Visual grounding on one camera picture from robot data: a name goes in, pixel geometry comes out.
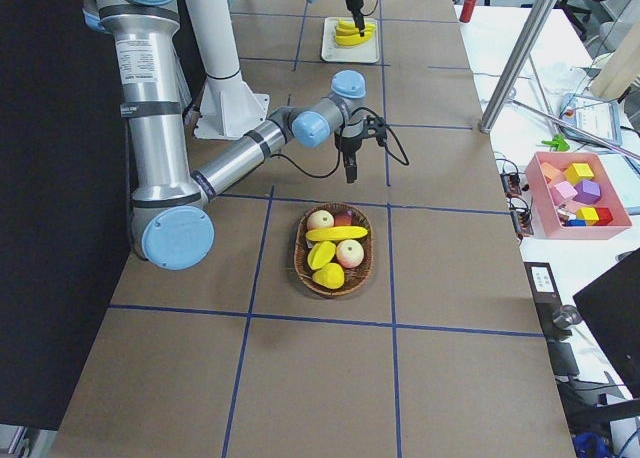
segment white label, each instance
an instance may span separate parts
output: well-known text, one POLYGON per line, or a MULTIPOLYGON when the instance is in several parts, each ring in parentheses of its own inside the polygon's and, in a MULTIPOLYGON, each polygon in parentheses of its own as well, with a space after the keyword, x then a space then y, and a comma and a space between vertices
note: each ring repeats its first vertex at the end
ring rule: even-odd
POLYGON ((533 276, 533 282, 536 284, 536 290, 539 293, 554 292, 551 276, 549 276, 549 270, 542 266, 532 266, 531 275, 533 276))
POLYGON ((576 98, 576 125, 589 133, 613 140, 611 104, 599 103, 588 98, 576 98))
POLYGON ((123 85, 158 81, 158 56, 151 40, 116 42, 123 85))

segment green object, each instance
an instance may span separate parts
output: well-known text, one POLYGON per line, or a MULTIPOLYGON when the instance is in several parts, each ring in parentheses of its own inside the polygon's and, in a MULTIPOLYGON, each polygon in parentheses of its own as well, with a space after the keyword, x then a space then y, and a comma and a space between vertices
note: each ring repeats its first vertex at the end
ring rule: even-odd
POLYGON ((543 140, 542 144, 550 146, 555 151, 569 151, 569 148, 571 148, 569 143, 564 139, 564 135, 562 133, 555 135, 551 141, 543 140))

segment bunch of bananas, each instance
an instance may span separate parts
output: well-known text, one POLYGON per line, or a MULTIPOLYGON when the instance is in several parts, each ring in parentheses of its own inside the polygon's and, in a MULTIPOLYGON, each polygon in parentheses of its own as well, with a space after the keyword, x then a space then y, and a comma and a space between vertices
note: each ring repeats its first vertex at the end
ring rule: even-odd
POLYGON ((338 20, 336 25, 336 43, 340 46, 356 46, 366 43, 373 37, 376 25, 365 24, 364 36, 360 36, 360 31, 353 21, 338 20))

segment fruit basket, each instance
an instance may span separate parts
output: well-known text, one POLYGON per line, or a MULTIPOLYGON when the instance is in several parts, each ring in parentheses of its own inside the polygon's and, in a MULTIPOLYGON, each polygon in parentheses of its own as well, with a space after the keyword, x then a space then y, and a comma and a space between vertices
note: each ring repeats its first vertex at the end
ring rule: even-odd
POLYGON ((325 298, 336 298, 339 296, 344 296, 348 293, 352 293, 362 286, 362 284, 371 274, 371 270, 373 268, 373 234, 371 225, 369 224, 369 220, 360 210, 345 203, 325 203, 323 205, 312 208, 302 216, 302 218, 300 219, 300 223, 298 224, 293 256, 294 269, 296 271, 296 274, 298 275, 302 283, 304 283, 304 285, 310 290, 314 291, 318 295, 324 296, 325 298), (358 242, 360 242, 364 249, 364 259, 362 260, 362 263, 360 263, 360 265, 355 268, 344 270, 344 285, 336 290, 330 290, 315 283, 312 280, 313 270, 311 270, 307 263, 307 255, 310 251, 307 240, 305 238, 305 234, 308 231, 307 219, 312 213, 318 210, 328 211, 334 216, 350 211, 352 215, 351 224, 354 226, 361 226, 363 228, 366 228, 368 231, 366 236, 357 240, 358 242))

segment yellow block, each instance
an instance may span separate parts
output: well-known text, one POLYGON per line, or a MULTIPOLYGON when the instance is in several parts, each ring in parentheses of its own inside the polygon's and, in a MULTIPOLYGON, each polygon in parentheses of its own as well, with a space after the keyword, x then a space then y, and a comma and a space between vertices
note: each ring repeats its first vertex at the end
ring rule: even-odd
POLYGON ((600 217, 598 212, 592 206, 583 206, 576 212, 576 218, 587 222, 587 226, 596 224, 600 217))
POLYGON ((573 186, 576 186, 582 180, 590 180, 593 176, 593 171, 588 163, 574 163, 564 170, 564 177, 573 186))

